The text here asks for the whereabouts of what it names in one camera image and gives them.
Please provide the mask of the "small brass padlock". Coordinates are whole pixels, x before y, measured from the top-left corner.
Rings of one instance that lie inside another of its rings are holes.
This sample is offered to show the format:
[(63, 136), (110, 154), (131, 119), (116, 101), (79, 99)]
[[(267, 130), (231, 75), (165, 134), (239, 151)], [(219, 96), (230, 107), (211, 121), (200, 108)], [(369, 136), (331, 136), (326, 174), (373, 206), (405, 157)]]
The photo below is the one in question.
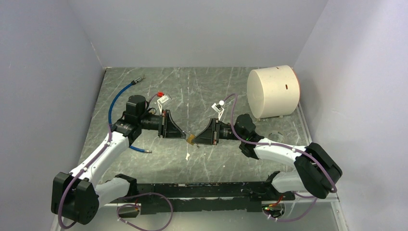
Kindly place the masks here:
[(189, 134), (186, 136), (186, 142), (190, 145), (194, 145), (195, 135)]

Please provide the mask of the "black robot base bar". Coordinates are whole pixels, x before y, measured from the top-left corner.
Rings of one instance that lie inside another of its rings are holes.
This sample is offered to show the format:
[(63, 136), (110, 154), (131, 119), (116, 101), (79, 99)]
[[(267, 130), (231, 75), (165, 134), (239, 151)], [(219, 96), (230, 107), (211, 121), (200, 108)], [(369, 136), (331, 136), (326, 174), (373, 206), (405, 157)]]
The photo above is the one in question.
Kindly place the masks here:
[(292, 192), (280, 193), (262, 181), (219, 183), (140, 183), (118, 204), (137, 203), (143, 215), (164, 212), (245, 210), (260, 212), (277, 201), (293, 201)]

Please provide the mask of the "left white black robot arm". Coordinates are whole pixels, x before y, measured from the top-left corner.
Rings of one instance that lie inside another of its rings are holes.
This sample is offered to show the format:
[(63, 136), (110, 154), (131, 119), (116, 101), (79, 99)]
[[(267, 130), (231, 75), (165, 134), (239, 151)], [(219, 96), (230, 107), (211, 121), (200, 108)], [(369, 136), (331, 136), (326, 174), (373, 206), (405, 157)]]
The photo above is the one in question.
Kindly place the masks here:
[(58, 216), (61, 228), (69, 229), (64, 218), (74, 224), (88, 224), (98, 209), (116, 199), (132, 202), (140, 196), (137, 180), (119, 174), (110, 181), (98, 182), (116, 158), (129, 149), (143, 130), (155, 130), (167, 139), (185, 139), (185, 132), (173, 121), (169, 110), (150, 113), (150, 103), (142, 95), (128, 98), (122, 118), (109, 128), (104, 141), (69, 173), (58, 173), (53, 179), (51, 211)]

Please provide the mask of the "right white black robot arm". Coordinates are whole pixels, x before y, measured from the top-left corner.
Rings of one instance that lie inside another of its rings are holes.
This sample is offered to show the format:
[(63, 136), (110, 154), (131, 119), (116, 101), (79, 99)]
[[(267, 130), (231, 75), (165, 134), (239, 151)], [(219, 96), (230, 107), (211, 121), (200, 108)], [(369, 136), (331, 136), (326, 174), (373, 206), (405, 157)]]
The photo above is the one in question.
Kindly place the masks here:
[(260, 136), (255, 129), (249, 114), (238, 116), (234, 126), (212, 118), (206, 129), (192, 139), (192, 143), (217, 145), (220, 140), (239, 140), (239, 149), (246, 157), (271, 160), (291, 167), (291, 172), (277, 171), (269, 176), (264, 191), (271, 200), (286, 192), (307, 191), (319, 199), (335, 192), (334, 187), (343, 172), (319, 144), (287, 145)]

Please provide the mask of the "cream cylindrical container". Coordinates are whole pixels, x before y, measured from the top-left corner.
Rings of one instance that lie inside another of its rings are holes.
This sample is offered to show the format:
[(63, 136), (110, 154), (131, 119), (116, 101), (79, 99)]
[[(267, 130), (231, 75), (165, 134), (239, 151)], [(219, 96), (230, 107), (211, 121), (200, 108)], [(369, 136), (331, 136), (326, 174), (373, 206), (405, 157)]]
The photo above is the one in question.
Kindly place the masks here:
[(247, 100), (256, 119), (286, 116), (300, 101), (300, 84), (288, 65), (251, 70), (247, 79)]

